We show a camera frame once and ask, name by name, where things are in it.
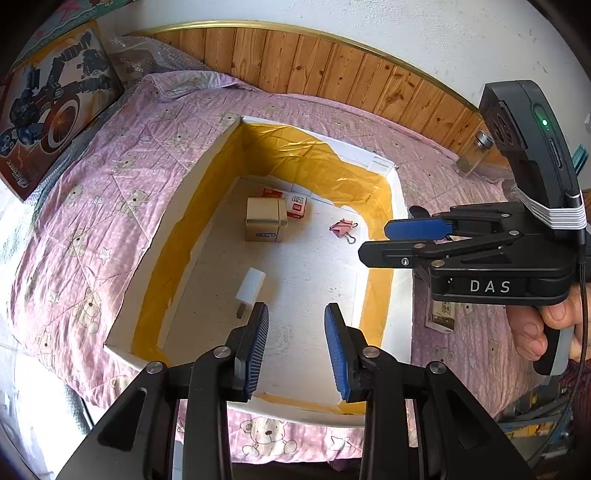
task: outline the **star pattern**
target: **star pattern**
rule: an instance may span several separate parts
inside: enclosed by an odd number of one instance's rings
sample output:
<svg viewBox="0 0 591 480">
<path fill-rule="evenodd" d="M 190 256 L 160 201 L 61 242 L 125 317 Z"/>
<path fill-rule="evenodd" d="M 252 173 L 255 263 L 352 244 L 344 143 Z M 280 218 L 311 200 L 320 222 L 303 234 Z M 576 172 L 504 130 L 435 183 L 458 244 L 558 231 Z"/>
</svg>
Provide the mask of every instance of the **star pattern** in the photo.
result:
<svg viewBox="0 0 591 480">
<path fill-rule="evenodd" d="M 103 247 L 102 250 L 100 251 L 99 258 L 103 261 L 103 265 L 105 265 L 107 260 L 111 258 L 111 251 L 112 250 L 113 250 L 112 248 Z"/>
<path fill-rule="evenodd" d="M 332 440 L 333 444 L 329 447 L 329 450 L 333 452 L 340 452 L 343 448 L 350 448 L 351 444 L 349 443 L 349 439 L 351 437 L 345 437 L 344 439 L 330 436 L 330 440 Z"/>
<path fill-rule="evenodd" d="M 61 295 L 61 292 L 50 290 L 48 300 L 51 303 L 59 303 L 60 302 L 60 295 Z"/>
</svg>

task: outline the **small beige box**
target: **small beige box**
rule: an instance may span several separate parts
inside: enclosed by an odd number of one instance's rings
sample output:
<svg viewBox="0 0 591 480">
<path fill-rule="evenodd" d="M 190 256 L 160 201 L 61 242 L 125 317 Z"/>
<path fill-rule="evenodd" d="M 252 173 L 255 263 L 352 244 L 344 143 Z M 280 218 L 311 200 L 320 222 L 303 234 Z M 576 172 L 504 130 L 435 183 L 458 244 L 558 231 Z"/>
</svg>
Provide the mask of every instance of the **small beige box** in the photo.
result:
<svg viewBox="0 0 591 480">
<path fill-rule="evenodd" d="M 248 197 L 246 241 L 281 242 L 287 227 L 285 199 Z"/>
</svg>

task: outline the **pink bedspread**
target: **pink bedspread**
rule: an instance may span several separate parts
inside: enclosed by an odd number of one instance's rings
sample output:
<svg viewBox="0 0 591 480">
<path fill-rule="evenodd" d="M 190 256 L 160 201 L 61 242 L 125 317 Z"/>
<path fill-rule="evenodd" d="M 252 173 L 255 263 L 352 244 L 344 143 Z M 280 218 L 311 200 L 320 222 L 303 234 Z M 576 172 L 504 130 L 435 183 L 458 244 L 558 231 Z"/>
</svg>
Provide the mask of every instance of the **pink bedspread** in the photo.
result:
<svg viewBox="0 0 591 480">
<path fill-rule="evenodd" d="M 225 129 L 228 112 L 295 125 L 390 158 L 399 166 L 408 205 L 435 212 L 503 200 L 497 186 L 460 181 L 452 153 L 370 113 L 264 93 L 215 72 L 149 75 L 51 191 L 9 305 L 18 341 L 93 404 L 109 407 L 135 375 L 103 343 L 168 201 Z M 472 309 L 453 334 L 442 335 L 424 328 L 426 296 L 418 293 L 413 363 L 443 359 L 491 413 L 534 381 L 514 352 L 502 308 Z M 182 408 L 179 434 L 183 416 Z M 228 422 L 233 461 L 323 461 L 362 451 L 362 429 L 282 423 L 232 410 Z M 261 443 L 258 432 L 268 429 L 277 434 Z"/>
</svg>

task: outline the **glass jar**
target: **glass jar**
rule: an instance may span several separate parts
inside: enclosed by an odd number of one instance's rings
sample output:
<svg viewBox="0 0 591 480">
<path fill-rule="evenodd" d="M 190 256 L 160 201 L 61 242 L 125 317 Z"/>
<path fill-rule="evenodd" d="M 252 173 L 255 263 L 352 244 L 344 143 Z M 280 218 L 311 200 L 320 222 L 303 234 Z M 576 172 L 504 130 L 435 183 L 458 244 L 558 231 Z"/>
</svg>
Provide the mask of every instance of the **glass jar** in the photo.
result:
<svg viewBox="0 0 591 480">
<path fill-rule="evenodd" d="M 472 145 L 456 160 L 456 172 L 460 177 L 467 177 L 480 161 L 490 151 L 494 145 L 494 141 L 489 133 L 484 130 L 479 130 Z"/>
</svg>

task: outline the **yellow tape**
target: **yellow tape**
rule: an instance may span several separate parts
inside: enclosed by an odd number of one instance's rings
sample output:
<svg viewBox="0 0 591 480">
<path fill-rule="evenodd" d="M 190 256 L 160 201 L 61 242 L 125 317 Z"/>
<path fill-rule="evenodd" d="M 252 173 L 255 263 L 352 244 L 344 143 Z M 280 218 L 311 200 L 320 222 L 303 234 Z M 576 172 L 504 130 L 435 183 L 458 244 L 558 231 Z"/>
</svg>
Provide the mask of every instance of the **yellow tape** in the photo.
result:
<svg viewBox="0 0 591 480">
<path fill-rule="evenodd" d="M 385 239 L 384 225 L 392 219 L 392 197 L 384 177 L 343 162 L 326 143 L 295 127 L 241 124 L 214 156 L 182 220 L 160 252 L 135 328 L 134 355 L 166 361 L 164 352 L 156 346 L 158 334 L 190 261 L 191 249 L 234 179 L 249 174 L 274 176 L 309 189 L 336 206 L 348 205 L 363 217 L 371 239 Z M 370 345 L 381 345 L 391 286 L 392 270 L 369 270 L 360 328 Z M 273 399 L 277 400 L 275 395 L 269 397 Z M 347 413 L 351 410 L 336 408 L 342 413 L 343 409 Z M 362 413 L 364 406 L 353 410 Z"/>
</svg>

